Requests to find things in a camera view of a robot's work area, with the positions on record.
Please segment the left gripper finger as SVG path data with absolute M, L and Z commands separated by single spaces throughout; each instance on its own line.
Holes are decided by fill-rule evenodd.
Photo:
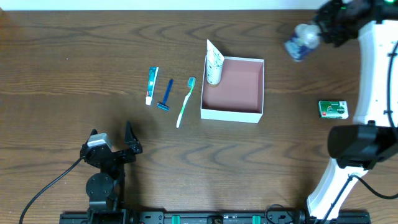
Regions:
M 142 144 L 136 138 L 129 121 L 126 123 L 124 143 L 129 146 L 129 149 L 131 149 L 134 154 L 142 153 Z
M 91 133 L 90 133 L 90 136 L 89 136 L 89 138 L 91 137 L 91 136 L 94 136 L 94 135 L 96 135 L 98 132 L 97 132 L 97 130 L 96 129 L 92 129 L 92 131 L 91 131 Z

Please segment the blue soap pump bottle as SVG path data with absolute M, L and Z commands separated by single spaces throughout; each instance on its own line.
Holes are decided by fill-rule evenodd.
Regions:
M 288 54 L 295 61 L 302 61 L 320 44 L 320 28 L 315 24 L 299 24 L 294 33 L 284 43 Z

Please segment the green white toothpaste tube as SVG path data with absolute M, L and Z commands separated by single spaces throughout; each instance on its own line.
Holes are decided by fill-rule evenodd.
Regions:
M 157 75 L 159 72 L 159 67 L 151 67 L 149 69 L 149 78 L 147 83 L 147 94 L 146 94 L 146 105 L 150 106 L 153 100 L 155 83 Z

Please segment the green white soap box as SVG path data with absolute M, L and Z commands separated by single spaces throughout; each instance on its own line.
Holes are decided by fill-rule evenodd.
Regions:
M 346 101 L 324 101 L 318 102 L 318 112 L 323 119 L 347 119 L 349 117 Z

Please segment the white lotion tube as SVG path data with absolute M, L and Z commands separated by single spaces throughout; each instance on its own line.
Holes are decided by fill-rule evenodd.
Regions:
M 210 86 L 217 86 L 221 81 L 224 56 L 210 40 L 206 42 L 206 49 L 206 80 Z

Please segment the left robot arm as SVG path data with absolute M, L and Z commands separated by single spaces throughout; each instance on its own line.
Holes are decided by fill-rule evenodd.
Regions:
M 89 209 L 93 212 L 116 211 L 124 202 L 124 165 L 136 161 L 142 153 L 142 145 L 136 138 L 130 122 L 126 123 L 124 143 L 127 149 L 112 150 L 112 142 L 106 133 L 93 129 L 88 140 L 80 150 L 81 158 L 99 172 L 86 183 L 89 196 Z

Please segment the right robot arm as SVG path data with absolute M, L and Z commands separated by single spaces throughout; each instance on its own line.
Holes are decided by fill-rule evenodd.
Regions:
M 328 136 L 330 160 L 298 223 L 369 223 L 366 212 L 341 211 L 357 182 L 397 154 L 397 2 L 328 1 L 314 18 L 324 42 L 359 41 L 361 73 L 353 123 Z

